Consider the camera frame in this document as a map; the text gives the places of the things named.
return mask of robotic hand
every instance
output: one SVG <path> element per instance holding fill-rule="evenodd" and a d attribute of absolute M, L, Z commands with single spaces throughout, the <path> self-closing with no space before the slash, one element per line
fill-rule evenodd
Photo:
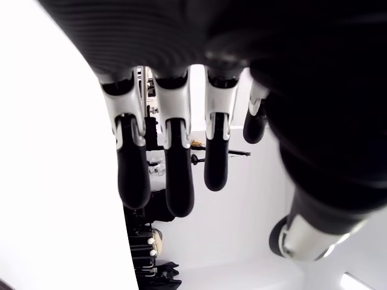
<path fill-rule="evenodd" d="M 314 261 L 387 204 L 386 7 L 372 1 L 40 0 L 95 72 L 117 140 L 125 206 L 149 200 L 134 69 L 152 68 L 165 134 L 170 211 L 194 206 L 189 66 L 206 66 L 209 189 L 227 180 L 239 75 L 254 78 L 244 138 L 270 123 L 296 184 L 270 235 L 282 257 Z"/>

